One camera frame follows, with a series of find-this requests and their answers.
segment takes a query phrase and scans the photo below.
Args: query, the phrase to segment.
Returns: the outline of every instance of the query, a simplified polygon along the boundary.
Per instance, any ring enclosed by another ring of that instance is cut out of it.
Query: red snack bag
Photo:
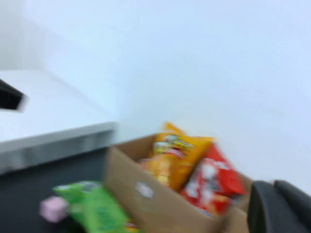
[[[181,192],[193,205],[213,215],[224,213],[231,204],[229,197],[245,190],[238,173],[212,143],[203,160]]]

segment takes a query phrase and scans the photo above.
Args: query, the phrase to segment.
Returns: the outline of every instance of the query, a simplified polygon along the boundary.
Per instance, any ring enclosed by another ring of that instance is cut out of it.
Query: white table
[[[27,95],[22,111],[0,110],[0,153],[115,128],[108,112],[43,71],[0,71],[0,79]]]

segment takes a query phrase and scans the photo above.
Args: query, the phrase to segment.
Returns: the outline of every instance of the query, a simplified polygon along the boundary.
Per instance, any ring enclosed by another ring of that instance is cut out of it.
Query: pink cube
[[[50,197],[41,202],[40,215],[47,221],[57,223],[68,215],[68,203],[61,197]]]

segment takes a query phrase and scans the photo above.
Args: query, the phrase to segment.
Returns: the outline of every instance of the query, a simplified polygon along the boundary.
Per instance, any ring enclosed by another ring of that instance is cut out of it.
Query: yellow chip bag
[[[149,158],[140,164],[156,179],[179,191],[213,138],[187,136],[171,123],[166,123],[163,130],[165,133],[156,136]]]

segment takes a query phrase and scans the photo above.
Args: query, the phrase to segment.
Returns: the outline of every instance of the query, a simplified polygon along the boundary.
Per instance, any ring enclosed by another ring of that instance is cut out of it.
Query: black floor
[[[57,185],[103,178],[105,150],[0,176],[0,233],[79,233],[71,218],[58,225],[39,216],[40,202]]]

